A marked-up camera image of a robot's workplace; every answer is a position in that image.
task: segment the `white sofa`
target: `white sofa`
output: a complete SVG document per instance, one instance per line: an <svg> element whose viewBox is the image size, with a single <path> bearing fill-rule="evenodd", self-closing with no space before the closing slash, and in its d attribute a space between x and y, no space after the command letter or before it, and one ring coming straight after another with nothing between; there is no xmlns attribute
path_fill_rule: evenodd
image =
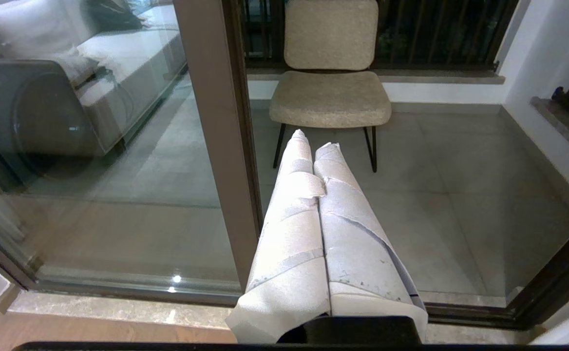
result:
<svg viewBox="0 0 569 351"><path fill-rule="evenodd" d="M25 2L31 6L22 7ZM40 51L48 53L54 46L65 47L68 41L80 56L98 60L99 67L111 70L114 79L91 80L76 90L95 127L100 146L96 154L101 156L158 102L171 84L171 77L183 69L186 61L173 5L156 6L141 14L146 20L144 29L97 33L91 18L82 11L83 2L0 0L0 34L7 36L0 42L0 59L20 58L14 54L6 57L5 50L23 43L32 54L23 54L22 58L35 59L38 48L30 45L31 36L38 36L35 40ZM10 11L14 6L20 6L18 11ZM29 38L23 39L21 33L28 33Z"/></svg>

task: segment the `black metal chair leg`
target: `black metal chair leg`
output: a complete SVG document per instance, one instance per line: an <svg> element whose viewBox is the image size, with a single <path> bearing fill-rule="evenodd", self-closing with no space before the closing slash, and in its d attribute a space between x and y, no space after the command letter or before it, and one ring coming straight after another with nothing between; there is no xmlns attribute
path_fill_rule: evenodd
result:
<svg viewBox="0 0 569 351"><path fill-rule="evenodd" d="M276 146L276 155L274 156L274 169L280 164L280 147L282 146L283 138L285 137L286 124L282 123L280 126L280 135L278 135L278 145Z"/></svg>
<svg viewBox="0 0 569 351"><path fill-rule="evenodd" d="M364 138L367 140L367 150L369 150L369 157L371 158L371 169L373 173L378 171L378 148L376 147L376 127L371 127L371 139L372 141L369 142L369 133L367 131L367 127L363 127L364 129Z"/></svg>

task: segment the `chair seat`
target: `chair seat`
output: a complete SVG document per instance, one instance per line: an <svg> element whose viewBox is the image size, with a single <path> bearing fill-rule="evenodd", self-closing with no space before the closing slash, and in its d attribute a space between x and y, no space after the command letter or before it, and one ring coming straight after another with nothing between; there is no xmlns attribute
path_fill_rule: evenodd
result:
<svg viewBox="0 0 569 351"><path fill-rule="evenodd" d="M379 126L391 102L372 72L314 74L287 71L269 107L274 122L317 128Z"/></svg>

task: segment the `chair backrest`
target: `chair backrest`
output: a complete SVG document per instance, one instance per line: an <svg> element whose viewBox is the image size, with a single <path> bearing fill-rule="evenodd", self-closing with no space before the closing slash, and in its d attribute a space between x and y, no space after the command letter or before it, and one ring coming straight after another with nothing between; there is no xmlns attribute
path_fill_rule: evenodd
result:
<svg viewBox="0 0 569 351"><path fill-rule="evenodd" d="M376 0L290 0L284 60L294 69L360 71L373 62L377 30Z"/></svg>

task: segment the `sofa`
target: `sofa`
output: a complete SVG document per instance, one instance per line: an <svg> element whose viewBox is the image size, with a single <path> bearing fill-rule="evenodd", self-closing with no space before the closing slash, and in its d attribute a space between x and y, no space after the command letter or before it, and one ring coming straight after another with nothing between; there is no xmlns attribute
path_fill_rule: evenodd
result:
<svg viewBox="0 0 569 351"><path fill-rule="evenodd" d="M95 133L94 154L103 156L149 115L186 60L170 1L144 7L142 29L104 33L83 11L85 1L0 0L0 60L60 64ZM0 153L27 152L14 148L0 137Z"/></svg>

